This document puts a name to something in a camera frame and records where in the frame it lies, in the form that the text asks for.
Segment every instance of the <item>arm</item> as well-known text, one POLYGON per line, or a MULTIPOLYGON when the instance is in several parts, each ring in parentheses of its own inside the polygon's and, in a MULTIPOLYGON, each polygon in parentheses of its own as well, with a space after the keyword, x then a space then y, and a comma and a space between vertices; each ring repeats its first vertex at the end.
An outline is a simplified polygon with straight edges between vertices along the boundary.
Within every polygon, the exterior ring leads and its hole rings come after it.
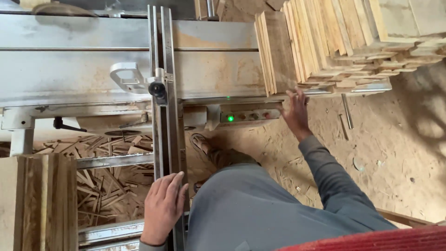
POLYGON ((285 112, 280 108, 288 127, 296 136, 305 160, 313 174, 319 189, 325 210, 336 213, 348 200, 350 204, 360 203, 373 211, 375 207, 369 198, 361 191, 344 168, 335 160, 330 152, 313 136, 308 127, 306 105, 308 98, 300 89, 297 96, 287 91, 290 97, 290 110, 285 112))
POLYGON ((336 213, 344 204, 344 199, 354 200, 375 210, 367 195, 315 136, 301 141, 299 149, 313 174, 325 210, 336 213))
POLYGON ((165 241, 175 223, 183 214, 188 184, 178 191, 184 172, 157 179, 144 201, 144 229, 139 250, 163 251, 165 241))

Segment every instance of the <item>gray shirt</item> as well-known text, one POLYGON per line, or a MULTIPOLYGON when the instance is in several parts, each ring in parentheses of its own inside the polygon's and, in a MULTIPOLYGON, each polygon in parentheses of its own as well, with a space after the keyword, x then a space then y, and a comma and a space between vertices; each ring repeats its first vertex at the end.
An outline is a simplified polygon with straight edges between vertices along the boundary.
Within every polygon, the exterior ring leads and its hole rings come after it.
MULTIPOLYGON (((274 250, 396 228, 316 137, 306 138, 299 149, 313 173, 324 210, 302 205, 258 165, 232 165, 215 173, 195 196, 186 249, 274 250)), ((164 248, 140 243, 142 251, 164 248)))

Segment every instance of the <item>person's left hand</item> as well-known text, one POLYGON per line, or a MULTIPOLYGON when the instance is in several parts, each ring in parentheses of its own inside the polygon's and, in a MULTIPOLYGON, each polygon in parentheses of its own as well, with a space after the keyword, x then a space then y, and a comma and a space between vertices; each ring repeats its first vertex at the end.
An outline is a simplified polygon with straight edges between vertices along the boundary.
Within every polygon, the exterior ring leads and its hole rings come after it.
POLYGON ((150 246, 162 245, 183 214, 189 184, 179 191, 184 172, 157 179, 144 201, 144 229, 141 241, 150 246))

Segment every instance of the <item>table saw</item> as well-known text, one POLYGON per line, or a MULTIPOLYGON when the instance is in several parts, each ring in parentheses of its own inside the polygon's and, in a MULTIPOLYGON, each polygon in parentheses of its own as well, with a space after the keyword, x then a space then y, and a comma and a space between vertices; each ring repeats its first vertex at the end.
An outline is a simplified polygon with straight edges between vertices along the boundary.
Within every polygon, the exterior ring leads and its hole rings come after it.
MULTIPOLYGON (((32 153, 36 138, 153 134, 152 154, 84 158, 78 168, 154 163, 156 179, 187 173, 187 130, 261 126, 280 118, 275 107, 285 97, 266 97, 253 23, 194 21, 192 0, 61 3, 94 17, 35 16, 0 0, 0 138, 11 140, 11 155, 32 153), (105 116, 120 119, 101 125, 105 116), (70 130, 48 131, 55 118, 70 130)), ((390 89, 377 82, 351 95, 390 89)), ((305 92, 333 96, 324 89, 305 92)), ((186 201, 169 250, 184 250, 186 201)), ((79 249, 137 250, 143 225, 137 220, 81 229, 79 249)))

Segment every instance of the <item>machine leg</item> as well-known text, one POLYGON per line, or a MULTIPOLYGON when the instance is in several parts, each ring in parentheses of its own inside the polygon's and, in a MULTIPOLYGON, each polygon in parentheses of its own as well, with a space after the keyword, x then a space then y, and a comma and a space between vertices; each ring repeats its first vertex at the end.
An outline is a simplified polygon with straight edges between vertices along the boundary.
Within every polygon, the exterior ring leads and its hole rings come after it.
POLYGON ((12 132, 9 156, 33 154, 34 129, 15 129, 12 132))

